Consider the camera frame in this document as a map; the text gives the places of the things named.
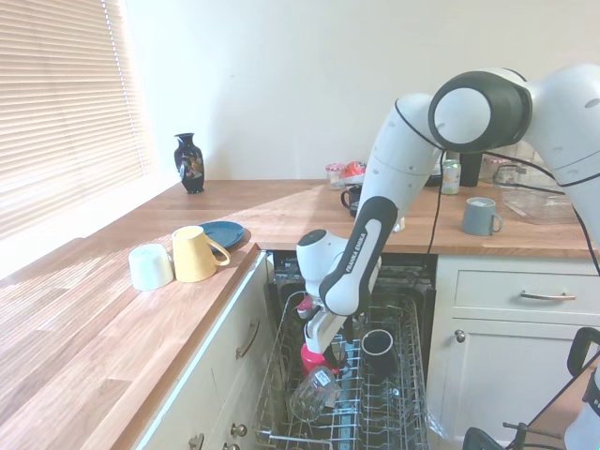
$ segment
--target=window blind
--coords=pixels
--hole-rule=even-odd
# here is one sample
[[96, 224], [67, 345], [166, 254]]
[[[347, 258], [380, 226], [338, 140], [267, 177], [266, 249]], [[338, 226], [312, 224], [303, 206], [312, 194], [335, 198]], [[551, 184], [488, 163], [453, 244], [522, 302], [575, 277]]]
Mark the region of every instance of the window blind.
[[0, 239], [155, 171], [119, 0], [0, 0]]

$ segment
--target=wooden countertop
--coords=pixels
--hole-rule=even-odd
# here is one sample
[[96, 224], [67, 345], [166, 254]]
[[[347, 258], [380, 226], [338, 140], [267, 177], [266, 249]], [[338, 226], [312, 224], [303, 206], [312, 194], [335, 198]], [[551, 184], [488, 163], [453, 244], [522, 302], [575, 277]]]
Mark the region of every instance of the wooden countertop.
[[[425, 252], [437, 192], [426, 189], [388, 252]], [[433, 252], [582, 257], [578, 225], [536, 226], [500, 208], [504, 229], [460, 231], [464, 201], [489, 187], [443, 196]], [[155, 292], [130, 286], [128, 253], [184, 225], [244, 225], [232, 264], [202, 283]], [[259, 249], [294, 249], [306, 232], [350, 235], [339, 192], [321, 181], [210, 182], [200, 195], [175, 186], [85, 239], [0, 282], [0, 447], [128, 448], [202, 341]]]

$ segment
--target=kitchen cabinet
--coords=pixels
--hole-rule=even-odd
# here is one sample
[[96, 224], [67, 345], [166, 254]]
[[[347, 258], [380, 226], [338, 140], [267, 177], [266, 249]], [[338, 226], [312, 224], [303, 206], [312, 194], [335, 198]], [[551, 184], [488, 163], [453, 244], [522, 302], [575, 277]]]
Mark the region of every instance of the kitchen cabinet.
[[[469, 427], [504, 445], [568, 382], [580, 326], [598, 325], [600, 279], [578, 260], [440, 257], [427, 405], [461, 448]], [[539, 298], [523, 297], [534, 293]]]
[[[201, 439], [190, 440], [200, 436], [202, 449], [224, 443], [252, 448], [254, 408], [275, 341], [266, 307], [269, 273], [261, 253], [136, 448], [190, 450]], [[247, 427], [245, 437], [231, 435], [233, 423]]]
[[448, 321], [443, 330], [447, 338], [435, 353], [448, 357], [440, 419], [452, 446], [461, 448], [470, 427], [509, 444], [515, 431], [503, 428], [503, 422], [528, 423], [569, 381], [566, 358], [578, 329], [547, 323]]

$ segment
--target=dishwasher rack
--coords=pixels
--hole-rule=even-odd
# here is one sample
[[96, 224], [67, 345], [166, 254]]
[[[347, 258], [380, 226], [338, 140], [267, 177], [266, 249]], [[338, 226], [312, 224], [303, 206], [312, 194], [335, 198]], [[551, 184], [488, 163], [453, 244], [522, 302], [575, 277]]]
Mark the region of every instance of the dishwasher rack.
[[373, 294], [367, 312], [370, 329], [384, 328], [395, 339], [398, 371], [375, 382], [361, 355], [360, 340], [340, 335], [347, 363], [337, 375], [340, 394], [312, 423], [291, 413], [288, 403], [304, 379], [300, 349], [304, 322], [296, 314], [301, 298], [283, 311], [275, 347], [262, 384], [254, 420], [261, 449], [285, 450], [428, 450], [427, 406], [418, 321], [409, 295]]

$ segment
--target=black cup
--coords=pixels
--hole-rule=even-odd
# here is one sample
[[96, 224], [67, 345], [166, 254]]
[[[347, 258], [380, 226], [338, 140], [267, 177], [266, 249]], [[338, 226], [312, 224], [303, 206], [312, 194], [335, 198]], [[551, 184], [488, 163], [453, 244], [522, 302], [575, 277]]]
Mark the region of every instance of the black cup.
[[371, 330], [360, 343], [369, 370], [376, 379], [384, 380], [398, 368], [394, 338], [386, 330]]
[[363, 190], [363, 187], [361, 185], [355, 185], [349, 187], [348, 190], [344, 190], [341, 193], [341, 204], [343, 204], [344, 207], [350, 211], [350, 215], [353, 218], [356, 217], [356, 211], [358, 211], [361, 190]]

